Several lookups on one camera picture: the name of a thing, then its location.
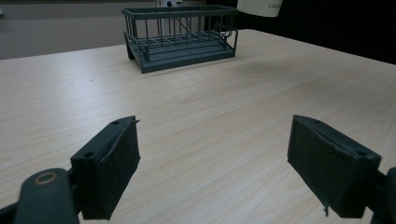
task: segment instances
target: rack wire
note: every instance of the rack wire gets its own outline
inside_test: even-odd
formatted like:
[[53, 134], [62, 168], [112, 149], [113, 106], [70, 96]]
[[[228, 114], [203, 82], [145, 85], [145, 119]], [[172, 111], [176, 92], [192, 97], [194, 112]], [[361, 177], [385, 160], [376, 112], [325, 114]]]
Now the rack wire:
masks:
[[[235, 8], [125, 8], [122, 14], [128, 57], [136, 60], [142, 73], [235, 56], [238, 36], [233, 28], [234, 15], [238, 14]], [[231, 46], [228, 38], [233, 34]]]

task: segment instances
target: wooden table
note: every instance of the wooden table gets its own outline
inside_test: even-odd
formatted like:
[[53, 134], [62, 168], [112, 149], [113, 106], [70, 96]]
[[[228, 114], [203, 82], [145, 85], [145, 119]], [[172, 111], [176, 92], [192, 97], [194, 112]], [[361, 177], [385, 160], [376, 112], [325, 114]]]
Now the wooden table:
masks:
[[[323, 206], [287, 163], [292, 115], [396, 166], [396, 66], [251, 30], [236, 57], [142, 75], [125, 46], [0, 61], [0, 206], [28, 176], [136, 115], [141, 162], [110, 223], [369, 223]], [[81, 223], [106, 223], [84, 221]]]

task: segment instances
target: dish drying rack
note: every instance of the dish drying rack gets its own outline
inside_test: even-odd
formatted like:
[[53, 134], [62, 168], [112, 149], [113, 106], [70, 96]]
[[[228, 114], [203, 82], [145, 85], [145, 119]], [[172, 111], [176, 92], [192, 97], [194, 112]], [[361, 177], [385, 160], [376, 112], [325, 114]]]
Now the dish drying rack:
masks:
[[[236, 8], [211, 5], [125, 8], [122, 14], [128, 57], [136, 60], [142, 73], [235, 56]], [[145, 32], [139, 36], [141, 29]], [[231, 46], [227, 41], [233, 34]]]

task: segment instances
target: white object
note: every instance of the white object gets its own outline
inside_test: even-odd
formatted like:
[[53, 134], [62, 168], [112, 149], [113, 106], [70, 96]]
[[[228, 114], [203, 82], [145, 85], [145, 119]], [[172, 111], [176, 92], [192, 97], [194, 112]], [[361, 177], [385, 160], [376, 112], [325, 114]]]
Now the white object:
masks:
[[183, 4], [183, 0], [161, 0], [161, 7], [181, 7], [177, 3]]
[[262, 17], [276, 17], [283, 0], [239, 0], [237, 9]]

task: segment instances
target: dark background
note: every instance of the dark background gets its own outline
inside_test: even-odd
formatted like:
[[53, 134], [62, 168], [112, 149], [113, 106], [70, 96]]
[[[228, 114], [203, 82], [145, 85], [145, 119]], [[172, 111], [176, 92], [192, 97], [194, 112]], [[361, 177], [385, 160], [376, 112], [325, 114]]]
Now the dark background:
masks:
[[[276, 18], [240, 13], [237, 29], [269, 34], [396, 64], [396, 0], [283, 0]], [[206, 0], [236, 7], [237, 0]]]

